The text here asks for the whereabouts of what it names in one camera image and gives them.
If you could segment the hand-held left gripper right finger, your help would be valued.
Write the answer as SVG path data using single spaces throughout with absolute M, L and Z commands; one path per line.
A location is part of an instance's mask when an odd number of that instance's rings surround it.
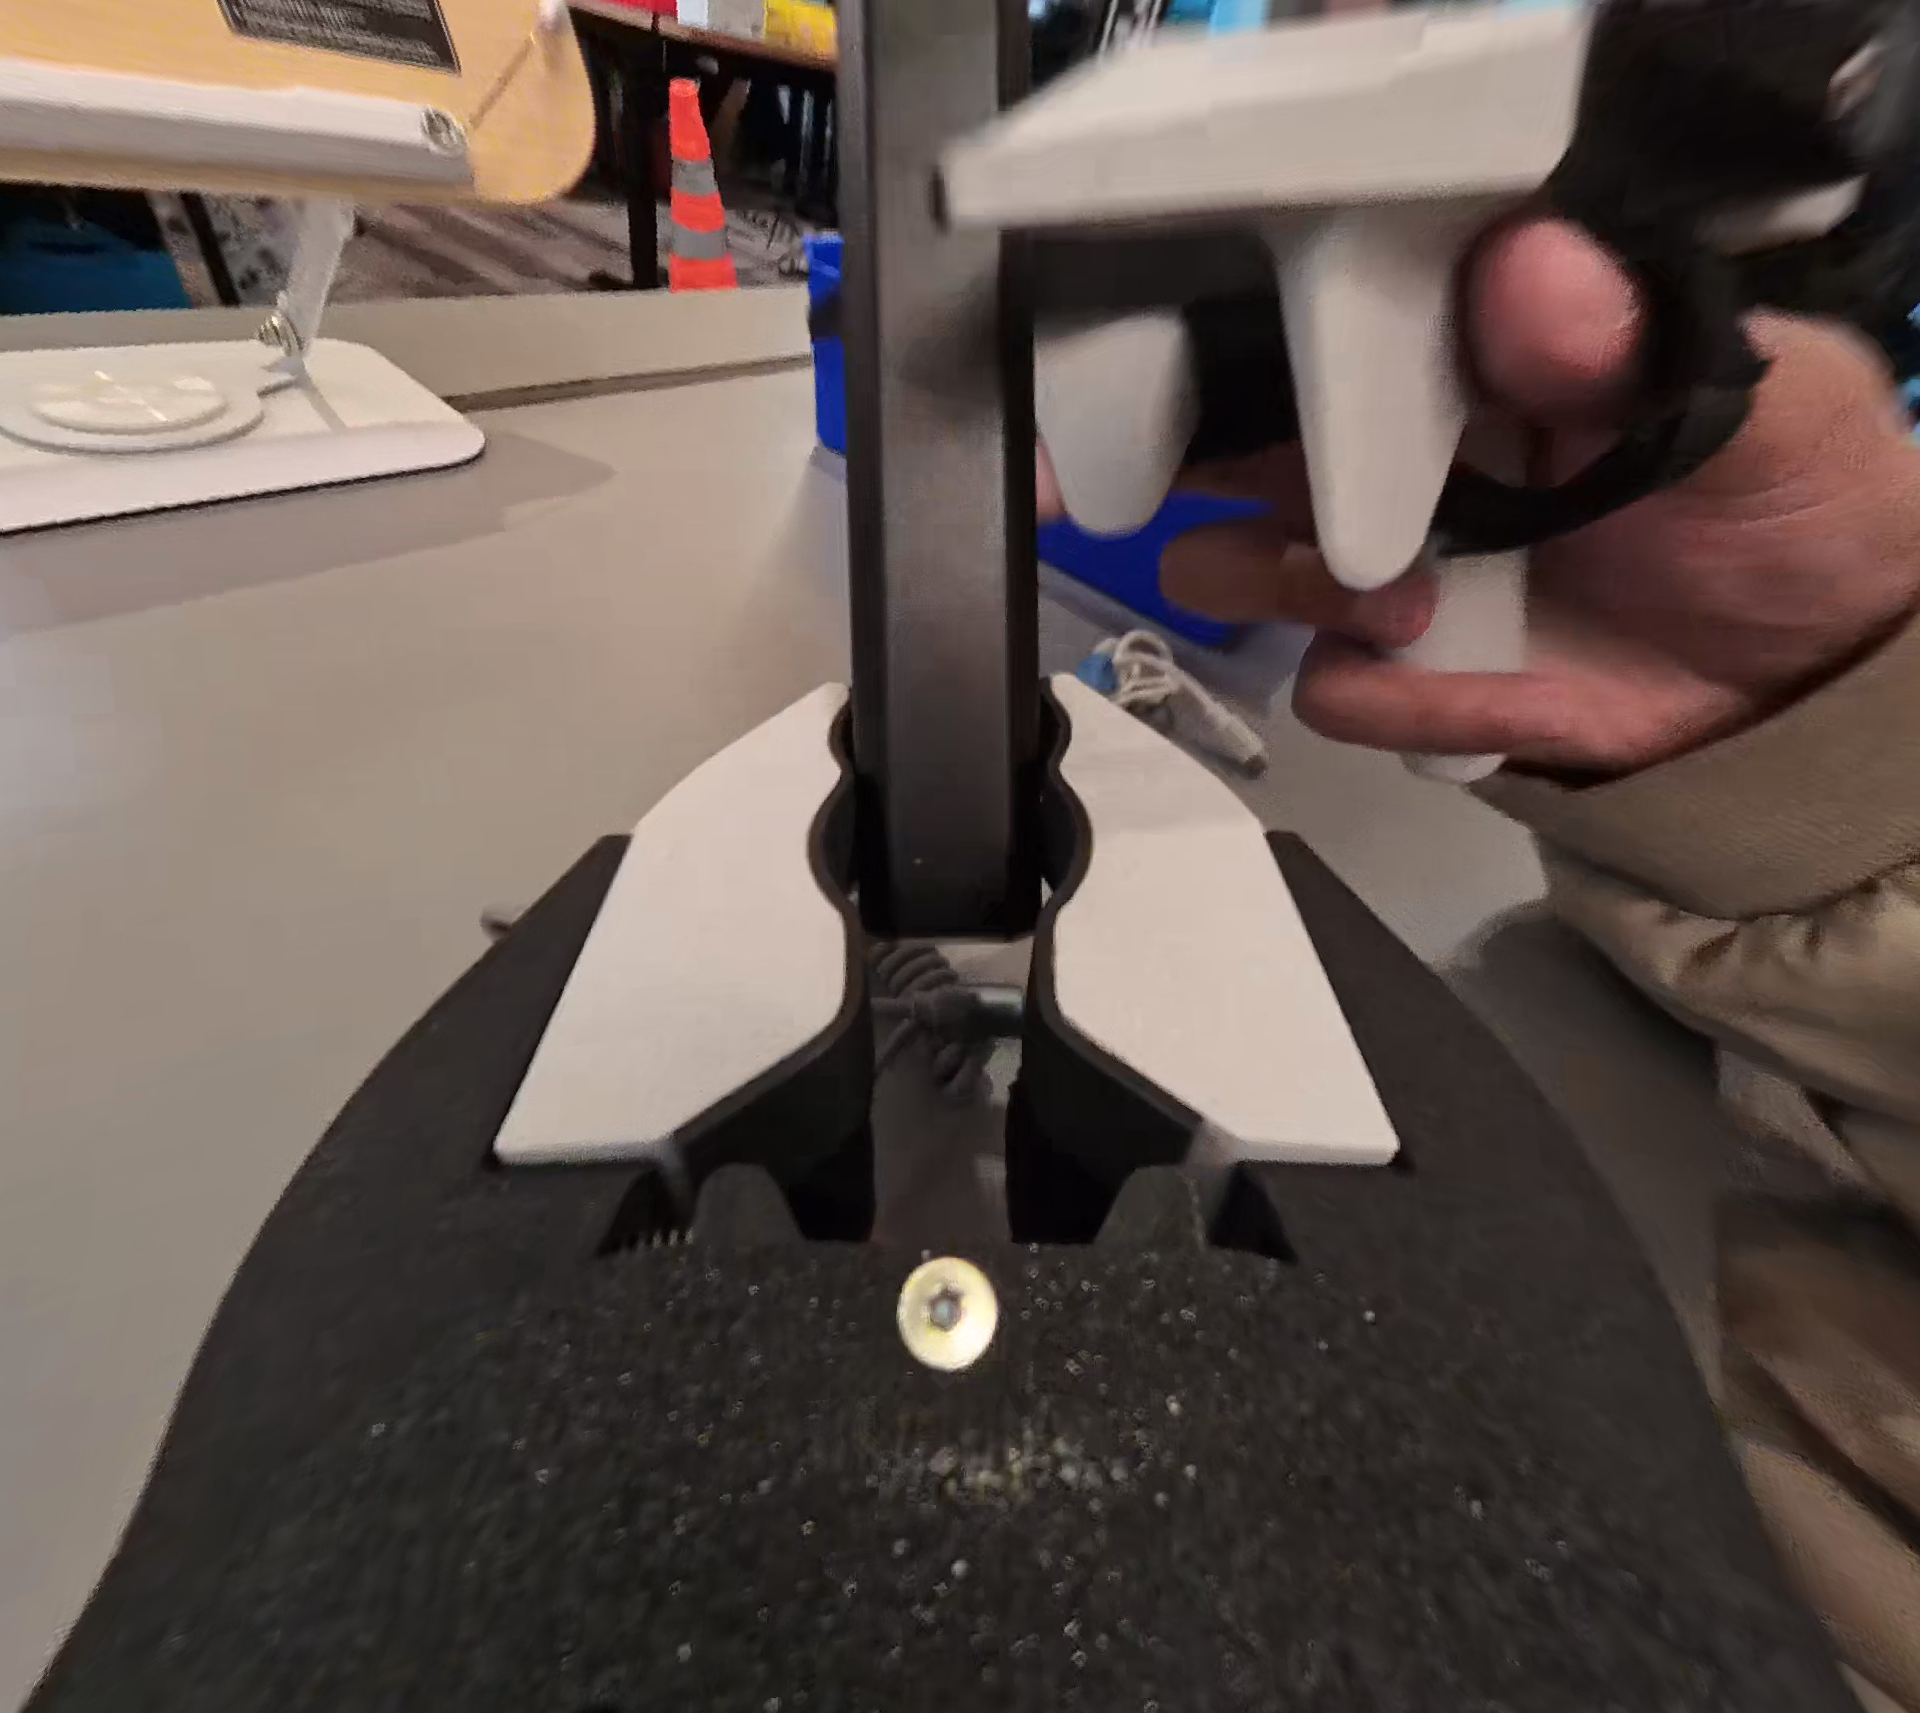
M 1044 710 L 1014 1237 L 1092 1241 L 1146 1171 L 1192 1181 L 1210 1231 L 1252 1172 L 1392 1168 L 1400 1134 L 1260 817 L 1075 675 Z

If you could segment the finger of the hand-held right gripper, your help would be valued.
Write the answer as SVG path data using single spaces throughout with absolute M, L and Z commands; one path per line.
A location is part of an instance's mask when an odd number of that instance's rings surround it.
M 1583 0 L 1168 33 L 948 142 L 933 213 L 1044 230 L 1528 193 L 1572 142 L 1590 33 Z

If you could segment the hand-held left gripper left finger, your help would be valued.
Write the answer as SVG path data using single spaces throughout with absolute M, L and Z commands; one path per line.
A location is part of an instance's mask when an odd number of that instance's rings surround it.
M 823 685 L 642 815 L 497 1129 L 506 1168 L 767 1172 L 802 1234 L 874 1231 L 852 693 Z

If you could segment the blue plastic bin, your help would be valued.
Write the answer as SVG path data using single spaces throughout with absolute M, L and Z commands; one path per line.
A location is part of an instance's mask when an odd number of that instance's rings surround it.
M 846 470 L 848 450 L 846 348 L 841 324 L 843 264 L 845 241 L 836 232 L 810 235 L 805 241 L 817 442 L 823 453 L 835 456 L 830 466 L 838 473 Z M 1260 501 L 1173 493 L 1136 532 L 1102 536 L 1062 520 L 1042 527 L 1037 547 L 1042 565 L 1126 608 L 1155 631 L 1187 645 L 1232 650 L 1250 635 L 1250 629 L 1205 617 L 1166 599 L 1160 568 L 1168 547 L 1185 534 L 1247 520 L 1260 511 L 1264 511 Z

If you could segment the black usb hub tower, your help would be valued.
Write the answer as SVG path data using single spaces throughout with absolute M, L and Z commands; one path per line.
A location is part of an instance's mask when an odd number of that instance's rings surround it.
M 1028 90 L 1028 11 L 835 9 L 863 921 L 1014 937 L 1042 888 L 1035 303 L 998 232 L 948 227 L 938 167 Z

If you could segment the person's right hand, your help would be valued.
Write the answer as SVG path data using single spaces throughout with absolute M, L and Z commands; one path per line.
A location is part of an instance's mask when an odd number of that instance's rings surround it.
M 1430 577 L 1344 591 L 1294 450 L 1189 475 L 1262 512 L 1168 547 L 1164 597 L 1221 622 L 1310 629 L 1294 710 L 1331 741 L 1618 777 L 1729 738 L 1884 645 L 1919 587 L 1919 455 L 1882 351 L 1781 309 L 1754 309 L 1743 333 L 1764 374 L 1739 437 L 1680 484 L 1533 552 L 1523 671 L 1400 658 L 1433 620 Z

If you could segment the orange traffic cone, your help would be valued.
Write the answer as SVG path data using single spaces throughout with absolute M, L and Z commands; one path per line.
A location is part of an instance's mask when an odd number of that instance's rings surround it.
M 739 271 L 719 190 L 702 95 L 690 76 L 669 83 L 669 287 L 729 292 Z

